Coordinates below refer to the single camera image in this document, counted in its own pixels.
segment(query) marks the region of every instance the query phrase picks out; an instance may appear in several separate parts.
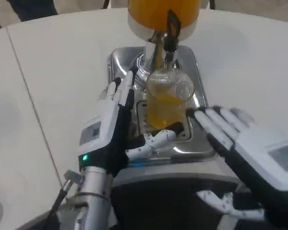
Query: orange juice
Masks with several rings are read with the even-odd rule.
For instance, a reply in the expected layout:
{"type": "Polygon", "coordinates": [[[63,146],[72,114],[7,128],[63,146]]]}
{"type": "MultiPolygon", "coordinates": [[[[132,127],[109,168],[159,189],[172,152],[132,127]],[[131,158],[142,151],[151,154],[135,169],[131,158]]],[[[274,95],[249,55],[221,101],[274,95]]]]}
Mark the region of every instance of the orange juice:
{"type": "Polygon", "coordinates": [[[171,95],[161,93],[157,97],[147,94],[147,118],[148,122],[155,129],[182,122],[185,113],[183,102],[171,95]]]}
{"type": "Polygon", "coordinates": [[[175,12],[181,28],[184,28],[197,19],[200,0],[129,0],[128,9],[139,24],[156,31],[166,31],[169,10],[175,12]]]}

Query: floor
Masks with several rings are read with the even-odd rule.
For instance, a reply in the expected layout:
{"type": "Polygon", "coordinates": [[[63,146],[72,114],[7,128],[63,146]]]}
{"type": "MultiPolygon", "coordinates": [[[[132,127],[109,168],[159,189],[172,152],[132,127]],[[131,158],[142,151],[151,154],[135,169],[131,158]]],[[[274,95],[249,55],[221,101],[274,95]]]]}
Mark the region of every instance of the floor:
{"type": "MultiPolygon", "coordinates": [[[[100,9],[104,0],[54,0],[58,13],[100,9]]],[[[112,8],[126,7],[128,0],[112,0],[112,8]]],[[[205,8],[208,0],[202,1],[205,8]]],[[[216,0],[216,9],[248,13],[288,22],[288,0],[216,0]]],[[[0,0],[0,25],[19,22],[6,0],[0,0]]]]}

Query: green led light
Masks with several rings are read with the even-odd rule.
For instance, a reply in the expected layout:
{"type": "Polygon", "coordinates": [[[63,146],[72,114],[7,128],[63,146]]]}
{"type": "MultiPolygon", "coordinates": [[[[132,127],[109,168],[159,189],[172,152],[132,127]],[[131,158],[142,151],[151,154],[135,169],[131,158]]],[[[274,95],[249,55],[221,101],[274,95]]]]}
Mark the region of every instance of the green led light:
{"type": "Polygon", "coordinates": [[[84,156],[82,157],[82,160],[83,160],[83,161],[87,161],[87,160],[88,160],[88,155],[84,155],[84,156]]]}

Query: white robotic hand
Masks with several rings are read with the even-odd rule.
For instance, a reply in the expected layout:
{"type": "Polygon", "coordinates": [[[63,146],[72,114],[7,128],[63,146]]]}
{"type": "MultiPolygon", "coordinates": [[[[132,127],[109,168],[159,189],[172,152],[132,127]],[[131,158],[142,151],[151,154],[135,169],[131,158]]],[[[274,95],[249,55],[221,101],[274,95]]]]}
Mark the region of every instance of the white robotic hand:
{"type": "Polygon", "coordinates": [[[267,219],[277,227],[288,228],[288,138],[275,129],[256,125],[238,109],[203,107],[189,109],[187,115],[198,122],[211,146],[259,205],[257,210],[238,210],[233,194],[220,199],[211,191],[200,191],[198,196],[224,214],[267,219]]]}
{"type": "Polygon", "coordinates": [[[132,89],[137,69],[123,81],[116,78],[104,100],[97,101],[82,128],[79,147],[80,170],[88,166],[105,169],[114,177],[129,160],[147,157],[153,150],[176,139],[183,130],[180,122],[127,140],[134,103],[132,89]]]}

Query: stainless steel drip tray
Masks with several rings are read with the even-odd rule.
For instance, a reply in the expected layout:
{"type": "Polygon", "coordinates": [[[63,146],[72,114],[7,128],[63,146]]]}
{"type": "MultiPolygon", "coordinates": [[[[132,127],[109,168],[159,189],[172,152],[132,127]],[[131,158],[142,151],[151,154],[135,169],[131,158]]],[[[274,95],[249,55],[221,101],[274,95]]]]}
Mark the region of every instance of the stainless steel drip tray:
{"type": "MultiPolygon", "coordinates": [[[[109,83],[116,77],[123,79],[134,59],[139,56],[143,50],[144,47],[123,47],[114,50],[108,60],[109,83]]],[[[204,90],[192,50],[187,46],[179,46],[178,62],[178,66],[190,76],[195,87],[195,94],[189,102],[189,107],[196,108],[199,106],[206,106],[204,90]]],[[[135,85],[134,90],[135,103],[132,114],[131,133],[132,135],[137,136],[143,132],[149,132],[149,130],[143,128],[145,125],[143,125],[141,119],[139,119],[141,117],[145,119],[144,112],[141,108],[141,105],[144,104],[146,100],[145,91],[142,91],[141,87],[138,87],[137,85],[135,85]]],[[[163,149],[158,149],[158,151],[154,152],[148,158],[131,162],[130,166],[138,166],[139,164],[156,165],[184,163],[213,159],[215,153],[197,124],[192,119],[186,118],[184,126],[185,133],[182,137],[179,137],[177,141],[172,142],[163,149]]]]}

